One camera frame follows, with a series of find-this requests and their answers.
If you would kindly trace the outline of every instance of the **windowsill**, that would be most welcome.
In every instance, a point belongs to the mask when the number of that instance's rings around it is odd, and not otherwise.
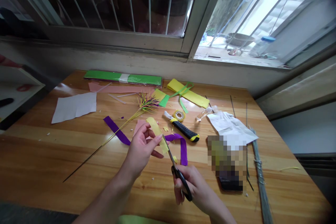
[[[249,56],[248,52],[243,52],[241,56],[234,56],[229,55],[228,50],[225,48],[215,48],[208,46],[199,46],[195,53],[194,60],[290,70],[288,66],[284,65],[277,59],[252,58]]]

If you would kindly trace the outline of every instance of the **yellow paper scrap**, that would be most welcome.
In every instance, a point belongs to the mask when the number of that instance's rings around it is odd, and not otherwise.
[[[150,124],[150,126],[152,127],[152,130],[153,130],[155,135],[161,135],[162,134],[162,132],[160,130],[160,127],[158,126],[158,124],[156,123],[156,121],[153,117],[148,117],[146,119],[146,122],[148,122]],[[161,147],[161,150],[162,150],[163,154],[168,152],[168,146],[167,146],[167,143],[166,143],[165,138],[163,136],[162,136],[162,139],[160,141],[160,147]]]
[[[156,100],[162,101],[162,99],[166,96],[166,94],[160,91],[159,89],[155,89],[155,91],[153,92],[153,96]]]
[[[183,87],[184,85],[180,83],[179,81],[177,81],[176,79],[172,79],[167,85],[167,88],[169,88],[170,90],[173,90],[174,92],[180,91]],[[210,102],[209,99],[204,98],[203,96],[200,96],[191,90],[187,91],[182,96],[203,108],[207,108]]]

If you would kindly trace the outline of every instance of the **white paper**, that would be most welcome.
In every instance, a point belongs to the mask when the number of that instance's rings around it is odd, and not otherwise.
[[[57,106],[51,123],[60,123],[63,121],[80,117],[97,109],[97,93],[78,94],[66,98],[58,98]]]
[[[227,136],[225,140],[228,145],[234,148],[233,150],[236,149],[236,146],[246,145],[258,139],[251,130],[232,114],[218,111],[214,114],[209,114],[208,118],[219,135]]]

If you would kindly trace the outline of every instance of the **purple paper strip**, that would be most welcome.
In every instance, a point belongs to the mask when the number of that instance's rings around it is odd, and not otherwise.
[[[114,133],[119,129],[118,125],[116,125],[115,122],[109,116],[105,117],[104,121]],[[123,144],[126,145],[131,144],[131,141],[128,140],[127,136],[125,136],[125,134],[121,130],[116,133],[116,136]]]
[[[119,127],[115,124],[115,122],[109,117],[105,117],[104,121],[110,127],[110,129],[115,133]],[[127,136],[122,131],[118,131],[116,136],[119,140],[126,145],[130,145],[131,141],[128,140]],[[181,141],[181,165],[187,166],[188,165],[188,157],[187,157],[187,143],[186,140],[180,134],[172,134],[165,136],[168,142],[173,140],[180,140]]]
[[[165,136],[166,140],[171,142],[173,140],[181,141],[181,165],[188,165],[188,156],[187,156],[187,143],[186,140],[180,134],[172,134]]]

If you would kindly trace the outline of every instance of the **wall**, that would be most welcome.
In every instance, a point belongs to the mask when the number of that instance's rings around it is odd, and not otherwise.
[[[0,54],[17,63],[28,65],[55,84],[61,82],[76,69],[100,69],[247,88],[255,97],[288,75],[288,72],[279,69],[184,63],[172,57],[162,59],[159,56],[154,58],[134,53],[88,50],[48,44],[35,45],[28,42],[0,41]]]
[[[294,154],[336,152],[336,102],[271,123]]]

